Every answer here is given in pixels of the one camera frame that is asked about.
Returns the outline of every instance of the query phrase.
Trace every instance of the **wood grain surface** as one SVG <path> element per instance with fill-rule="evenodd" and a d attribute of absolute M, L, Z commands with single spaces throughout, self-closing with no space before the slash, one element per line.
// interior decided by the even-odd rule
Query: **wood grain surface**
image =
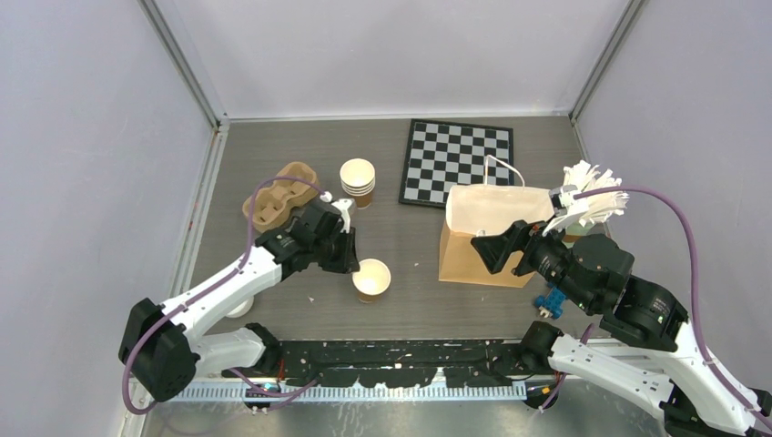
<path fill-rule="evenodd" d="M 554 188 L 580 150 L 567 117 L 463 118 L 463 123 L 511 127 L 514 165 L 529 186 Z M 372 304 L 357 300 L 350 276 L 316 268 L 265 290 L 244 317 L 225 319 L 213 332 L 257 321 L 284 340 L 520 338 L 537 319 L 533 300 L 548 289 L 535 277 L 523 289 L 439 282 L 438 251 L 444 211 L 397 202 L 409 120 L 236 123 L 229 131 L 193 284 L 238 257 L 247 222 L 241 204 L 264 178 L 288 162 L 305 162 L 320 183 L 341 196 L 338 170 L 350 158 L 376 168 L 373 203 L 357 211 L 359 259 L 391 269 L 391 287 Z M 573 304 L 554 324 L 580 335 L 593 321 Z"/>

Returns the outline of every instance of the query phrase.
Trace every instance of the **brown paper bag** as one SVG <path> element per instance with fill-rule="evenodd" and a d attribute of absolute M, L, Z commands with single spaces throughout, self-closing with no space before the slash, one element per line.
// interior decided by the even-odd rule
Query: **brown paper bag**
<path fill-rule="evenodd" d="M 440 236 L 440 280 L 524 287 L 533 273 L 521 277 L 512 274 L 512 269 L 523 256 L 522 252 L 513 253 L 503 270 L 492 275 L 472 247 L 472 237 L 499 235 L 516 220 L 530 223 L 551 218 L 554 210 L 548 193 L 548 189 L 531 187 L 452 187 Z"/>

